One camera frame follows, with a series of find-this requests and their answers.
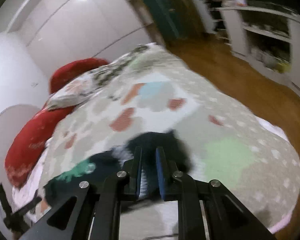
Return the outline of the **black pants with green print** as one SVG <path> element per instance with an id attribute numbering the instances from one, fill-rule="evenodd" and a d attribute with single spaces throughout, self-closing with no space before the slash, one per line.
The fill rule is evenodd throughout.
<path id="1" fill-rule="evenodd" d="M 155 156 L 157 147 L 164 149 L 166 158 L 174 161 L 178 170 L 187 173 L 192 168 L 185 146 L 175 137 L 174 130 L 142 133 L 126 144 L 92 155 L 70 171 L 52 178 L 44 186 L 47 204 L 57 204 L 61 197 L 72 192 L 82 181 L 101 186 L 107 176 L 121 170 L 125 161 L 133 159 L 136 147 L 142 150 L 140 199 L 157 200 L 160 197 Z"/>

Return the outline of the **pink bed sheet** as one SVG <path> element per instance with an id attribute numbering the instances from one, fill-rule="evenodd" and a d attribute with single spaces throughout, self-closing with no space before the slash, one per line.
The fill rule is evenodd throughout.
<path id="1" fill-rule="evenodd" d="M 31 171 L 26 183 L 21 188 L 13 187 L 12 199 L 15 210 L 28 204 L 35 196 L 40 196 L 44 199 L 44 191 L 39 187 L 43 167 L 44 160 L 40 158 Z"/>

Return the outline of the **heart patterned quilt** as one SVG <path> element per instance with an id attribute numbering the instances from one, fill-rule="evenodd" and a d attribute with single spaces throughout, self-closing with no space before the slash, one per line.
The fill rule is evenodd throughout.
<path id="1" fill-rule="evenodd" d="M 190 155 L 194 178 L 219 179 L 272 233 L 289 223 L 300 160 L 284 131 L 153 44 L 57 125 L 39 185 L 138 135 L 169 131 Z"/>

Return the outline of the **long red pillow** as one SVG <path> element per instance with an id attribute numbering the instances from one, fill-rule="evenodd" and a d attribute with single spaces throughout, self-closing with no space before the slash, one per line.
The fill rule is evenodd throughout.
<path id="1" fill-rule="evenodd" d="M 77 60 L 57 69 L 50 78 L 49 90 L 53 94 L 63 88 L 79 75 L 89 70 L 106 65 L 101 58 Z M 14 187 L 22 187 L 38 159 L 42 155 L 45 143 L 51 138 L 56 125 L 73 111 L 74 107 L 66 107 L 48 111 L 43 107 L 15 137 L 6 158 L 5 171 L 8 181 Z"/>

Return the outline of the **floral patterned pillow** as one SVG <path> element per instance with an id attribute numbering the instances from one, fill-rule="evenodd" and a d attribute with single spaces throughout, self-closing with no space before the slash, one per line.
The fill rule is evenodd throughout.
<path id="1" fill-rule="evenodd" d="M 119 64 L 109 64 L 83 73 L 55 92 L 47 101 L 46 109 L 51 111 L 85 102 L 120 75 L 124 68 Z"/>

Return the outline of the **white shelf unit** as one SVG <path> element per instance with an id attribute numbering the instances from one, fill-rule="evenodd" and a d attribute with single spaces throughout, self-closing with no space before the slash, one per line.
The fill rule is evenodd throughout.
<path id="1" fill-rule="evenodd" d="M 300 16 L 260 7 L 221 7 L 231 53 L 300 97 Z"/>

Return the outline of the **white wardrobe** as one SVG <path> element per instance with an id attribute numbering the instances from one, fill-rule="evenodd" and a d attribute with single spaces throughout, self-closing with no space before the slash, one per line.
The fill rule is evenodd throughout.
<path id="1" fill-rule="evenodd" d="M 47 77 L 72 61 L 111 62 L 152 41 L 127 0 L 27 0 L 9 30 Z"/>

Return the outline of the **wooden door frame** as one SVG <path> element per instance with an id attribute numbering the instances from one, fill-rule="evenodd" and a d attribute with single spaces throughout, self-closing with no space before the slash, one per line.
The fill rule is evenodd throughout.
<path id="1" fill-rule="evenodd" d="M 187 40 L 203 40 L 208 33 L 193 0 L 127 0 L 151 39 L 171 47 Z"/>

